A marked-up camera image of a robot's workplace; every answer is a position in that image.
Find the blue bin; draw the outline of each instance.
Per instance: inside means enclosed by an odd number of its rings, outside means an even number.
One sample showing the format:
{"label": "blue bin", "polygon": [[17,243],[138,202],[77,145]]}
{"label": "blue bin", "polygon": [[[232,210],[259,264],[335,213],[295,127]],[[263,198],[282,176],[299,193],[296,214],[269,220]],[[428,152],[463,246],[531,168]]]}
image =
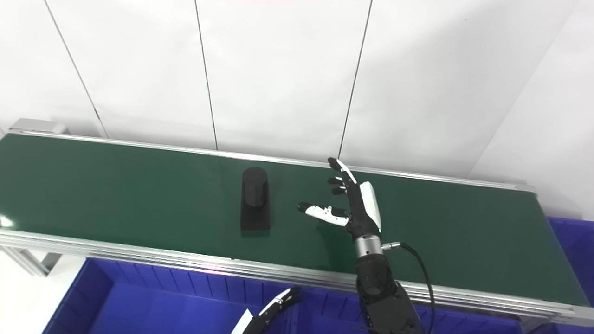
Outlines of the blue bin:
{"label": "blue bin", "polygon": [[553,217],[549,221],[577,280],[594,305],[594,222]]}
{"label": "blue bin", "polygon": [[530,334],[594,334],[594,327],[550,323],[538,327],[531,331]]}
{"label": "blue bin", "polygon": [[[87,259],[44,334],[229,334],[246,308],[259,313],[290,285]],[[267,333],[363,334],[355,294],[303,287],[302,302]],[[428,307],[417,306],[425,326]],[[437,310],[435,334],[521,334],[516,320]]]}

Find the panel seam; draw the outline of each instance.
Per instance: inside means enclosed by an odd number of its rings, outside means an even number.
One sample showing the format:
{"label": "panel seam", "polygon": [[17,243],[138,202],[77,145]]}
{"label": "panel seam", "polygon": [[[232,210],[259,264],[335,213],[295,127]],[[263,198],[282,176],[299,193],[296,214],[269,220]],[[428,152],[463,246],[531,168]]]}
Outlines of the panel seam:
{"label": "panel seam", "polygon": [[103,133],[105,133],[105,136],[107,138],[109,138],[109,134],[108,134],[107,130],[105,130],[105,125],[103,125],[103,121],[101,120],[101,117],[99,116],[97,108],[95,107],[95,103],[93,102],[93,99],[91,98],[91,94],[89,93],[89,90],[87,89],[87,85],[84,84],[83,77],[80,74],[80,71],[78,70],[78,67],[76,66],[76,63],[74,62],[74,58],[72,57],[72,54],[70,53],[70,49],[68,48],[68,45],[66,45],[66,40],[64,39],[64,36],[62,35],[60,28],[58,27],[58,22],[56,22],[56,18],[53,16],[52,10],[49,8],[48,1],[43,0],[43,2],[45,3],[45,7],[48,9],[49,16],[52,18],[53,25],[56,27],[56,30],[58,31],[58,35],[60,35],[60,39],[62,40],[62,43],[64,44],[64,48],[66,49],[66,53],[68,54],[68,57],[70,58],[70,61],[72,62],[72,66],[74,67],[74,70],[76,71],[78,79],[80,80],[80,83],[83,85],[84,92],[87,94],[87,97],[89,98],[89,101],[91,102],[91,106],[93,107],[93,111],[95,112],[95,116],[97,117],[97,120],[101,124]]}
{"label": "panel seam", "polygon": [[219,141],[217,140],[217,128],[214,124],[213,101],[210,98],[210,83],[208,82],[208,72],[206,71],[206,57],[204,56],[204,43],[202,42],[202,29],[200,28],[200,17],[198,16],[198,4],[194,0],[196,9],[196,22],[198,23],[198,36],[200,37],[200,51],[202,51],[202,62],[204,64],[204,76],[206,78],[206,91],[208,92],[208,106],[210,107],[210,119],[213,122],[214,148],[219,150]]}
{"label": "panel seam", "polygon": [[342,129],[342,137],[340,139],[340,147],[338,149],[338,156],[337,156],[338,159],[340,159],[340,154],[342,153],[342,144],[345,142],[346,124],[349,120],[350,105],[353,102],[353,94],[355,92],[355,83],[357,82],[357,74],[359,73],[359,65],[361,64],[361,55],[363,54],[363,45],[365,44],[365,36],[367,35],[367,26],[369,25],[369,16],[371,15],[371,6],[372,5],[373,5],[373,0],[369,0],[369,9],[367,11],[367,19],[365,20],[365,29],[363,30],[363,39],[361,40],[361,48],[359,50],[359,58],[357,59],[357,67],[355,68],[355,77],[353,78],[353,86],[351,87],[351,90],[350,90],[349,105],[346,108],[345,126]]}

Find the black object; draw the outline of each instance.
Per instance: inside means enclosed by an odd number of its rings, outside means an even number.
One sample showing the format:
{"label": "black object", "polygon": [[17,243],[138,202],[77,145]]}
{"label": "black object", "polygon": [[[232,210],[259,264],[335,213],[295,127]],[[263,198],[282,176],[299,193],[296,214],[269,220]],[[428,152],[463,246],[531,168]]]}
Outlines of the black object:
{"label": "black object", "polygon": [[269,229],[268,175],[262,168],[250,167],[244,171],[241,184],[241,230]]}

